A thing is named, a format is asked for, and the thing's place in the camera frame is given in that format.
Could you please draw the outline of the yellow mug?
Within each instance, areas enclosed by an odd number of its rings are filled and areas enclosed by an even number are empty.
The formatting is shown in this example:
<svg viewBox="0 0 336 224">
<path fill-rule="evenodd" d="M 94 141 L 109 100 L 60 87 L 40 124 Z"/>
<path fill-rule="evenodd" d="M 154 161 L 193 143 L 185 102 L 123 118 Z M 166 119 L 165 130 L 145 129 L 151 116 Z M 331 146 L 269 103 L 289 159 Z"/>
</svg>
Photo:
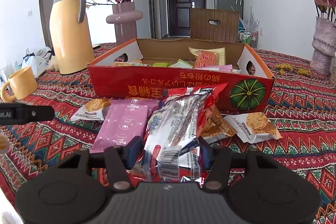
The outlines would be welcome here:
<svg viewBox="0 0 336 224">
<path fill-rule="evenodd" d="M 11 87 L 12 96 L 8 96 L 6 89 Z M 1 99 L 5 103 L 11 103 L 14 100 L 22 100 L 32 94 L 38 88 L 37 81 L 33 74 L 31 66 L 21 68 L 13 73 L 8 81 L 1 87 Z"/>
</svg>

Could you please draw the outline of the oat crisp packet right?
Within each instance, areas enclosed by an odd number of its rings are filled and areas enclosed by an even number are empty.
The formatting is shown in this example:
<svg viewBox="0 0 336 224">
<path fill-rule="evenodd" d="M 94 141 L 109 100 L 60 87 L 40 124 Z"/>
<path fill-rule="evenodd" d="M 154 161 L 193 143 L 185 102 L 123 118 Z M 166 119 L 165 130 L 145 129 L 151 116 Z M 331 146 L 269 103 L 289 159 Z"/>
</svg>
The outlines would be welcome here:
<svg viewBox="0 0 336 224">
<path fill-rule="evenodd" d="M 256 144 L 282 138 L 277 127 L 261 112 L 227 115 L 224 120 L 235 130 L 243 143 Z"/>
</svg>

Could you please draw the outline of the pink Delicious food packet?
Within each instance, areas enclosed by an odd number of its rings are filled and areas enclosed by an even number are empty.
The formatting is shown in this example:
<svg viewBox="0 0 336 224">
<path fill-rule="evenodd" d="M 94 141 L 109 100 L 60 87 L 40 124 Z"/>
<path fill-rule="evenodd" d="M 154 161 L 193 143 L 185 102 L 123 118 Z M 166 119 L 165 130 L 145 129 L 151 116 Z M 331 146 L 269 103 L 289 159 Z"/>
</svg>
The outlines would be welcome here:
<svg viewBox="0 0 336 224">
<path fill-rule="evenodd" d="M 111 100 L 90 153 L 101 153 L 111 146 L 124 147 L 135 136 L 143 137 L 147 120 L 158 105 L 159 100 L 154 99 Z"/>
</svg>

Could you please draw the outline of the pink glass vase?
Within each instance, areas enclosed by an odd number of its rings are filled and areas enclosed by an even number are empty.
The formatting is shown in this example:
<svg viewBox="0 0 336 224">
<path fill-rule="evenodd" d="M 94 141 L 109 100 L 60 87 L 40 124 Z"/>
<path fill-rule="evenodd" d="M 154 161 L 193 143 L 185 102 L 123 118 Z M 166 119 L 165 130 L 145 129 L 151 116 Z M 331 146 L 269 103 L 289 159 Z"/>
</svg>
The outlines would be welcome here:
<svg viewBox="0 0 336 224">
<path fill-rule="evenodd" d="M 137 38 L 136 21 L 143 18 L 143 12 L 135 9 L 134 2 L 122 2 L 112 5 L 113 14 L 106 17 L 108 24 L 113 24 L 116 32 L 116 45 L 122 45 Z"/>
</svg>

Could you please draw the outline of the orange snack bag in box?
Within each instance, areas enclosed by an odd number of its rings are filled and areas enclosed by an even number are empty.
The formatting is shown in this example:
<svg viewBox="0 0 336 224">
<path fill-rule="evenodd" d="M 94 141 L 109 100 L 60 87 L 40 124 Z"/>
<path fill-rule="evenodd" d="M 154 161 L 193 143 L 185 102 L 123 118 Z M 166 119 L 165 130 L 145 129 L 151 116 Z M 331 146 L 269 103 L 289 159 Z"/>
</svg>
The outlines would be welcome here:
<svg viewBox="0 0 336 224">
<path fill-rule="evenodd" d="M 202 50 L 189 47 L 189 52 L 196 57 L 194 68 L 204 68 L 226 64 L 225 48 Z"/>
</svg>

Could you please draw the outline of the red orange cardboard tray box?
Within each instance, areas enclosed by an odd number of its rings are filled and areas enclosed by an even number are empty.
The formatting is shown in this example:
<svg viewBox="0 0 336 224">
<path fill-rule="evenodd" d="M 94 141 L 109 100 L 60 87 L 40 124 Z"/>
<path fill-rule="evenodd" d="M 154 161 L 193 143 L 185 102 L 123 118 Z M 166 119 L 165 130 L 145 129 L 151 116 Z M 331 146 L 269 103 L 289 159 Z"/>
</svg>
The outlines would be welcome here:
<svg viewBox="0 0 336 224">
<path fill-rule="evenodd" d="M 195 61 L 190 48 L 224 48 L 226 64 L 239 73 L 196 68 L 154 67 L 154 63 Z M 225 84 L 217 108 L 230 113 L 264 111 L 275 78 L 261 57 L 246 44 L 191 38 L 175 40 L 132 39 L 88 64 L 98 97 L 161 99 L 166 89 Z"/>
</svg>

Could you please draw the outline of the brown wooden chair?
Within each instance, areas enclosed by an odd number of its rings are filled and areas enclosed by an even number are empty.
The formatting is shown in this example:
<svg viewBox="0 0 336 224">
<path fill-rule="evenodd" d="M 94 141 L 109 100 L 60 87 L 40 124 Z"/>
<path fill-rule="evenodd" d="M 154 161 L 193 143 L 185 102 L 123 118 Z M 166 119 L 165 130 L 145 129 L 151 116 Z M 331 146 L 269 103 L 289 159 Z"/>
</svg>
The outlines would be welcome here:
<svg viewBox="0 0 336 224">
<path fill-rule="evenodd" d="M 217 42 L 238 41 L 239 13 L 213 9 L 190 10 L 190 37 Z"/>
</svg>

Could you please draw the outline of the textured pink ceramic vase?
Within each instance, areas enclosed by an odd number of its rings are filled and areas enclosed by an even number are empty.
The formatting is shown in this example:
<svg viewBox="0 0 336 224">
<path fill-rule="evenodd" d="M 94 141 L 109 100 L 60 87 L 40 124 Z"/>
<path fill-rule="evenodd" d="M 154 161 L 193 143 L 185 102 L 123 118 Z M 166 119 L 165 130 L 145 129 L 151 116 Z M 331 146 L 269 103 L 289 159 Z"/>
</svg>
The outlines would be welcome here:
<svg viewBox="0 0 336 224">
<path fill-rule="evenodd" d="M 322 17 L 316 17 L 315 32 L 311 43 L 314 48 L 310 67 L 318 73 L 328 76 L 331 61 L 335 54 L 335 24 Z"/>
</svg>

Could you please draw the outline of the oat crisp packet white brown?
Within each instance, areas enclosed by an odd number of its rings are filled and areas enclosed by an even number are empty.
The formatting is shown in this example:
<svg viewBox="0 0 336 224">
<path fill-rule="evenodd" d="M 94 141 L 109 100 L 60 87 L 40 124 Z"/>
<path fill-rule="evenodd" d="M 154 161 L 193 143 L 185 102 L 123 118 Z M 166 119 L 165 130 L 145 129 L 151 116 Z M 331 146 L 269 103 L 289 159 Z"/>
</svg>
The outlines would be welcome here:
<svg viewBox="0 0 336 224">
<path fill-rule="evenodd" d="M 222 117 L 215 107 L 206 122 L 205 128 L 198 137 L 198 143 L 211 144 L 225 138 L 233 137 L 237 131 Z"/>
</svg>

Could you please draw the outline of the silver red snack packet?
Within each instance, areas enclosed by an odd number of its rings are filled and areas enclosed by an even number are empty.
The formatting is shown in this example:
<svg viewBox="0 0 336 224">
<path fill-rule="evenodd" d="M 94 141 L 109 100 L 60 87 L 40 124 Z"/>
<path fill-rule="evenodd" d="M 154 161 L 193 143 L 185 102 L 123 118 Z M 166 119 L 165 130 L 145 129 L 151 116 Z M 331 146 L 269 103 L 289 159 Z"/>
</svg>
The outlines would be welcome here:
<svg viewBox="0 0 336 224">
<path fill-rule="evenodd" d="M 149 118 L 140 159 L 128 172 L 139 182 L 198 182 L 210 160 L 202 155 L 199 137 L 226 84 L 166 89 Z"/>
</svg>

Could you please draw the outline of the lime green snack packet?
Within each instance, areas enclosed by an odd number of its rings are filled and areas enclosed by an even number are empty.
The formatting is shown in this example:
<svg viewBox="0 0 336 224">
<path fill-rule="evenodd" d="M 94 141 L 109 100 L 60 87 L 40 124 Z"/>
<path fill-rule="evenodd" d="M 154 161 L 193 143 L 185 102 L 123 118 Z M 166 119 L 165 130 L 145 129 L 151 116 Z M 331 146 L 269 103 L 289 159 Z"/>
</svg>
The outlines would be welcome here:
<svg viewBox="0 0 336 224">
<path fill-rule="evenodd" d="M 171 66 L 171 63 L 167 63 L 167 62 L 155 62 L 152 65 L 152 67 L 159 67 L 159 68 L 167 68 L 170 66 Z"/>
</svg>

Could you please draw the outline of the white plastic bag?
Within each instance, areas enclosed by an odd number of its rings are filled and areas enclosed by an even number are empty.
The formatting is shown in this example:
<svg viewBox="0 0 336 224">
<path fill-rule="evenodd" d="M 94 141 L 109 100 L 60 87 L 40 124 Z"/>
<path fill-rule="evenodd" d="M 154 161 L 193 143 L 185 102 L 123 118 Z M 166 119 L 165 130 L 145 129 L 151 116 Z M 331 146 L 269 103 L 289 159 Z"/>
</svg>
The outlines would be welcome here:
<svg viewBox="0 0 336 224">
<path fill-rule="evenodd" d="M 31 67 L 34 77 L 39 78 L 48 68 L 51 57 L 54 55 L 50 47 L 44 47 L 37 52 L 30 52 L 26 49 L 26 55 L 23 57 L 22 68 Z"/>
</svg>

